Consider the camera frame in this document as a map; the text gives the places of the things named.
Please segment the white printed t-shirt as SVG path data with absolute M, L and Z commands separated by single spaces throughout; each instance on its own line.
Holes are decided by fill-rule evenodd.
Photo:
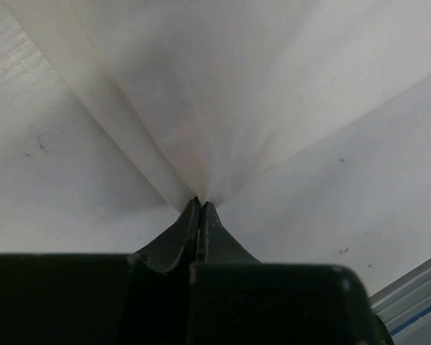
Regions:
M 431 76 L 431 1 L 8 1 L 175 208 L 252 180 Z

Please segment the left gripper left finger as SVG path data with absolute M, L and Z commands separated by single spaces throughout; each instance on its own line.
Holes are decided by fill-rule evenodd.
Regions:
M 161 275 L 176 270 L 185 260 L 195 258 L 195 241 L 198 234 L 200 201 L 190 199 L 177 220 L 145 247 L 133 253 L 134 263 Z

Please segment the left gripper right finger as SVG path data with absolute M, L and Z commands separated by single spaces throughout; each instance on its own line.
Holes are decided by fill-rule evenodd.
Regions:
M 210 264 L 259 264 L 225 229 L 213 203 L 200 211 L 200 262 Z

